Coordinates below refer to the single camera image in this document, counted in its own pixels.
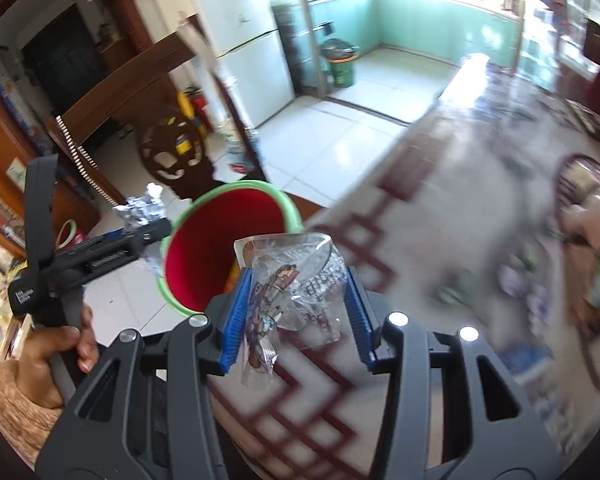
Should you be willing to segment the person's left hand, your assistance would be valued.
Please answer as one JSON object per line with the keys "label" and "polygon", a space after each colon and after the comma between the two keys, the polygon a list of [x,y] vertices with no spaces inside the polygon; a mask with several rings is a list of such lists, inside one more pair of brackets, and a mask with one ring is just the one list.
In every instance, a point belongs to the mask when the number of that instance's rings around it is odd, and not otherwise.
{"label": "person's left hand", "polygon": [[24,342],[18,361],[16,385],[33,403],[42,408],[61,408],[64,399],[50,370],[50,358],[57,352],[76,350],[78,365],[88,374],[99,359],[92,326],[93,311],[87,305],[82,309],[82,328],[73,326],[36,328]]}

